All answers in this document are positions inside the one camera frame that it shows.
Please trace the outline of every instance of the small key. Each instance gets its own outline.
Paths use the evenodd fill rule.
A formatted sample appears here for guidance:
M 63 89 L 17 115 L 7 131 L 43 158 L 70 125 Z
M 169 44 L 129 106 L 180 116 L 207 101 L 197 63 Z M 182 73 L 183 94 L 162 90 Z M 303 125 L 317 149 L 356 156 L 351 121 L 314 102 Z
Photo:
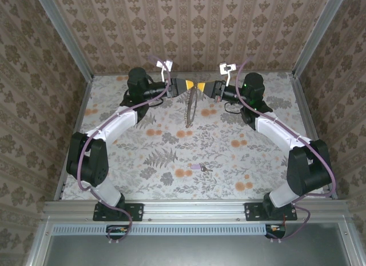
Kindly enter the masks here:
M 207 169 L 205 166 L 201 166 L 202 172 L 212 172 L 212 170 Z

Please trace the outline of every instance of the patterned wallpaper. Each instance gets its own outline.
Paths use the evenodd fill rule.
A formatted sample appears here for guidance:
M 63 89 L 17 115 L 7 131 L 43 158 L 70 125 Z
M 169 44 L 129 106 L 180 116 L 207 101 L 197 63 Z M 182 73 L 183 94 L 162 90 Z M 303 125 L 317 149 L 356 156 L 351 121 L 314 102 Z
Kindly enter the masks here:
M 344 0 L 300 80 L 366 242 L 366 0 Z
M 94 74 L 154 67 L 292 70 L 327 0 L 55 0 Z
M 85 82 L 38 0 L 0 0 L 0 265 L 22 265 Z

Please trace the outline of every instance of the white bracket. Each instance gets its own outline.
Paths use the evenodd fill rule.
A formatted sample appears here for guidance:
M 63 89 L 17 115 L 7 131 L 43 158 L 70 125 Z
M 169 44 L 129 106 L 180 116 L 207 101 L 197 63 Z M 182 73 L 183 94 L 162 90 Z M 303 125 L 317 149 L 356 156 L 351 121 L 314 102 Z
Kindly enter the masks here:
M 171 61 L 171 60 L 166 60 L 166 61 L 164 61 L 164 64 L 166 65 L 166 67 L 168 68 L 168 70 L 169 70 L 169 71 L 171 71 L 171 70 L 172 70 L 173 61 Z M 163 66 L 163 64 L 162 64 L 160 61 L 158 61 L 158 62 L 156 63 L 156 66 L 157 66 L 158 68 L 161 68 L 161 79 L 162 79 L 162 81 L 163 81 L 163 82 L 165 82 L 165 80 L 164 80 L 164 70 L 166 70 L 166 69 L 165 69 L 165 67 Z
M 228 75 L 228 79 L 226 81 L 226 87 L 229 86 L 230 72 L 232 72 L 233 70 L 236 70 L 236 65 L 235 64 L 231 64 L 231 65 L 227 65 L 226 63 L 221 63 L 220 64 L 220 74 L 222 76 L 224 74 L 227 74 Z

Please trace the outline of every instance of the black mounting plate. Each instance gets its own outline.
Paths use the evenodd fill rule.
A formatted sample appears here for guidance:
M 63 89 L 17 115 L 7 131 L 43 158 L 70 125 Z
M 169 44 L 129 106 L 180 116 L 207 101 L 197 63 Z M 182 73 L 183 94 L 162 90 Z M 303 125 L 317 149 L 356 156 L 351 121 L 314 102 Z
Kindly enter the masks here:
M 144 215 L 143 203 L 125 203 L 124 210 L 127 211 L 134 222 L 142 221 Z M 93 221 L 129 221 L 127 215 L 122 212 L 109 209 L 101 203 L 94 207 Z
M 283 215 L 286 221 L 297 220 L 296 209 L 293 206 L 284 206 L 283 215 L 271 218 L 268 217 L 262 202 L 244 203 L 244 212 L 247 221 L 283 221 Z

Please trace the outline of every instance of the floral tablecloth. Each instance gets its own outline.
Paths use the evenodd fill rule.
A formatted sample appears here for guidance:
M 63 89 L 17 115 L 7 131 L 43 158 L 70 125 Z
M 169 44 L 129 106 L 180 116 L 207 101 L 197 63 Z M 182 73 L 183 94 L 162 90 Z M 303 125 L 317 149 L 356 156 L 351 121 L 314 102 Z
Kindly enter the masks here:
M 264 100 L 277 116 L 305 135 L 289 73 L 261 73 Z M 174 77 L 207 82 L 218 73 L 178 73 Z M 159 81 L 159 75 L 152 75 Z M 86 132 L 107 119 L 122 101 L 127 76 L 95 77 L 82 123 Z M 287 154 L 246 126 L 239 114 L 225 112 L 224 103 L 198 91 L 193 126 L 186 128 L 185 94 L 164 99 L 144 119 L 108 147 L 109 177 L 127 200 L 262 198 L 286 177 Z M 238 111 L 238 106 L 227 107 Z M 191 169 L 204 164 L 212 171 Z M 93 198 L 68 176 L 64 200 Z

